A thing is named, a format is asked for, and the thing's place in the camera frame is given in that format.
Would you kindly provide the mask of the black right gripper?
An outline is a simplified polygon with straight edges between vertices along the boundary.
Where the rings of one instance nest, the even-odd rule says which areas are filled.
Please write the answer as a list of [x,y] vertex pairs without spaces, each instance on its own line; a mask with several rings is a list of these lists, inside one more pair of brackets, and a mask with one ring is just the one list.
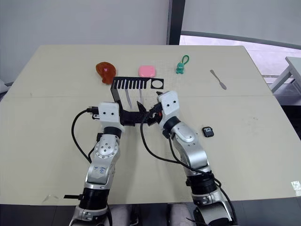
[[[157,95],[163,94],[161,91],[156,91]],[[146,116],[146,123],[148,125],[153,125],[155,123],[160,123],[162,120],[162,105],[161,104],[156,104],[154,105],[149,111],[146,110],[144,105],[137,101],[137,106],[138,106],[138,115],[139,116]]]

